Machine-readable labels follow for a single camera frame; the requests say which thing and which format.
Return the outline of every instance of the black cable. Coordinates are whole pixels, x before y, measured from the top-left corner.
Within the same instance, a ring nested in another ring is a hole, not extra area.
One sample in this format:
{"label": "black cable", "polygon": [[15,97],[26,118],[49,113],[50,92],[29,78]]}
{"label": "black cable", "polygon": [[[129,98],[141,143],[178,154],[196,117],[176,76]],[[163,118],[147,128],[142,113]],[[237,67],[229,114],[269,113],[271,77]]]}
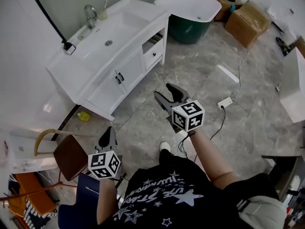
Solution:
{"label": "black cable", "polygon": [[186,137],[179,143],[179,145],[178,145],[178,148],[179,148],[180,152],[183,153],[187,159],[188,159],[188,157],[187,157],[187,153],[186,153],[186,151],[185,151],[185,149],[184,149],[183,143],[184,143],[184,141],[185,141],[188,137],[194,135],[195,133],[196,133],[195,131],[189,131],[188,134],[187,134],[187,136],[186,136]]}
{"label": "black cable", "polygon": [[50,22],[50,24],[53,26],[54,30],[57,32],[57,34],[61,37],[62,43],[65,44],[67,42],[67,39],[63,36],[63,34],[60,32],[60,30],[57,28],[53,20],[50,18],[46,10],[44,9],[43,5],[40,3],[39,0],[35,0],[38,7],[41,9],[44,16],[47,18],[47,20]]}
{"label": "black cable", "polygon": [[224,125],[224,120],[225,120],[225,109],[224,109],[224,107],[223,106],[221,106],[221,109],[223,109],[224,110],[224,119],[223,119],[223,123],[221,124],[221,127],[220,127],[220,129],[210,138],[210,140],[217,134],[217,133],[219,133],[220,132],[220,130],[222,129],[222,127],[223,127],[223,125]]}
{"label": "black cable", "polygon": [[109,179],[113,181],[120,181],[119,179],[115,179],[115,178],[109,178]]}

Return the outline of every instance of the green bathtub base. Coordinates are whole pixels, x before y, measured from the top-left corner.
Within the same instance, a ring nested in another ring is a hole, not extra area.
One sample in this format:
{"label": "green bathtub base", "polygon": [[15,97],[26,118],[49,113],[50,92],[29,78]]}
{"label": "green bathtub base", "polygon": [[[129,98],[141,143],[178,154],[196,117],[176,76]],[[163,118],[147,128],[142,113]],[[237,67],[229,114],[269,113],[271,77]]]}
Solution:
{"label": "green bathtub base", "polygon": [[195,44],[206,33],[210,23],[190,21],[171,15],[168,22],[168,33],[183,44]]}

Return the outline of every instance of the cardboard box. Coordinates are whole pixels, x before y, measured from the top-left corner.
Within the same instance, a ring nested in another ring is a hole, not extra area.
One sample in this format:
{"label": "cardboard box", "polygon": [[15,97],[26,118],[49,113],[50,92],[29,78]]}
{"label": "cardboard box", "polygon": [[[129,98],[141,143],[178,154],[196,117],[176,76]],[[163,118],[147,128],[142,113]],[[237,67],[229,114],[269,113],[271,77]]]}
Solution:
{"label": "cardboard box", "polygon": [[300,37],[298,40],[295,41],[295,47],[301,52],[303,57],[305,58],[305,41],[303,37]]}
{"label": "cardboard box", "polygon": [[220,2],[222,8],[215,16],[215,21],[227,21],[230,17],[230,8],[234,4],[236,9],[239,9],[242,6],[242,2],[235,0],[235,2],[230,2],[228,0],[217,0]]}
{"label": "cardboard box", "polygon": [[269,29],[270,23],[270,17],[249,1],[231,14],[225,29],[248,48]]}

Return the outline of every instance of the yellow object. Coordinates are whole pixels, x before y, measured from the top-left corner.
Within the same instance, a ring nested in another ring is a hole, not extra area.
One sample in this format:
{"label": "yellow object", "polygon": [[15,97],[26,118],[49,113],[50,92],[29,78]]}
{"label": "yellow object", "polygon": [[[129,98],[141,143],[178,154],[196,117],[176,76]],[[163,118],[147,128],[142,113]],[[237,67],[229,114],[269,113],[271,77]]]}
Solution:
{"label": "yellow object", "polygon": [[[19,194],[24,193],[24,190],[22,187],[19,188]],[[26,197],[20,197],[20,198],[13,198],[9,200],[9,209],[10,212],[13,213],[14,215],[18,215],[20,217],[23,217],[24,210],[26,208],[26,203],[25,203],[25,198]]]}
{"label": "yellow object", "polygon": [[81,111],[80,113],[77,114],[78,118],[82,121],[89,121],[90,120],[90,115],[84,111]]}
{"label": "yellow object", "polygon": [[104,9],[100,14],[99,14],[99,20],[103,21],[105,19],[108,18],[108,15],[107,15],[107,10]]}

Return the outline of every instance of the white shoe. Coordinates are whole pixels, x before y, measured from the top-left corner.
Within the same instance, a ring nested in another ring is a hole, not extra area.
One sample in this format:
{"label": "white shoe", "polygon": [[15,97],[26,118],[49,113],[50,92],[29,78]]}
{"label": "white shoe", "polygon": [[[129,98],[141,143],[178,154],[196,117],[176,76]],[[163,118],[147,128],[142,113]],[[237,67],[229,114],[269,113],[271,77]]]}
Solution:
{"label": "white shoe", "polygon": [[162,151],[163,149],[166,149],[169,152],[171,151],[171,146],[167,142],[161,142],[159,148],[160,151]]}

